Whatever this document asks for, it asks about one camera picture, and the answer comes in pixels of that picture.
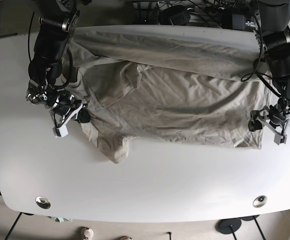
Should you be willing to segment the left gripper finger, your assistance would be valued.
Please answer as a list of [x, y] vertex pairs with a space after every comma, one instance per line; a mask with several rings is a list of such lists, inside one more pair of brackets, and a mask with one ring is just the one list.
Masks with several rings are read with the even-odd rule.
[[274, 142], [277, 145], [286, 144], [287, 135], [285, 133], [275, 133]]
[[264, 122], [264, 118], [263, 115], [261, 114], [263, 112], [263, 110], [252, 110], [250, 112], [250, 123], [256, 123], [259, 122], [261, 124], [263, 124]]

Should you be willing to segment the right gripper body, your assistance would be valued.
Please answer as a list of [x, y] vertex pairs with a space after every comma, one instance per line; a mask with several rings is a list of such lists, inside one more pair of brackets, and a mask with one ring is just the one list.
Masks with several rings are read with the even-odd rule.
[[49, 107], [49, 112], [56, 127], [64, 126], [70, 120], [77, 121], [78, 112], [83, 108], [75, 108], [73, 102], [71, 104], [64, 104], [56, 100], [54, 105]]

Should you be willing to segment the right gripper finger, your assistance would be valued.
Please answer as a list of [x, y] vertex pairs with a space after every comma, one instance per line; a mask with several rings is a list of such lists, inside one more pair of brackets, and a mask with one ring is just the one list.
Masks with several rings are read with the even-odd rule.
[[75, 105], [75, 108], [79, 108], [79, 107], [87, 108], [88, 107], [88, 103], [83, 103], [82, 100], [75, 100], [73, 102], [73, 104]]
[[53, 128], [53, 133], [55, 135], [55, 138], [64, 138], [65, 136], [67, 136], [69, 134], [66, 125], [62, 125], [59, 127], [55, 126]]

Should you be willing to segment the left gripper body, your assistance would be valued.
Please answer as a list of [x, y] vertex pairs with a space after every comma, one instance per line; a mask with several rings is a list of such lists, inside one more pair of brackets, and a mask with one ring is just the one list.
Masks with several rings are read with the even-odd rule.
[[286, 134], [290, 126], [290, 111], [279, 110], [276, 106], [264, 106], [261, 109], [261, 125], [275, 134]]

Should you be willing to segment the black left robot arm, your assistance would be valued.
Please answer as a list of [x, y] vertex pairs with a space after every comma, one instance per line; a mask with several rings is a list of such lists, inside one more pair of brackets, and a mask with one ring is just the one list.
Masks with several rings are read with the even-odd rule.
[[256, 35], [272, 83], [264, 79], [265, 74], [255, 71], [255, 75], [278, 97], [278, 102], [251, 111], [248, 128], [255, 132], [268, 127], [279, 145], [286, 142], [290, 125], [290, 0], [259, 0], [257, 5]]

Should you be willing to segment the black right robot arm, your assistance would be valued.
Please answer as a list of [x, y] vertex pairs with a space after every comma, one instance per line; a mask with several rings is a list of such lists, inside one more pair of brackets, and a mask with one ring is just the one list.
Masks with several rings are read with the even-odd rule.
[[75, 31], [80, 11], [75, 0], [33, 0], [34, 11], [39, 14], [40, 31], [29, 57], [30, 81], [26, 99], [34, 105], [44, 105], [54, 123], [55, 137], [68, 135], [69, 121], [87, 123], [90, 115], [86, 104], [66, 90], [67, 80], [57, 85], [63, 71], [62, 59], [69, 57], [68, 77], [73, 75], [73, 56], [68, 48]]

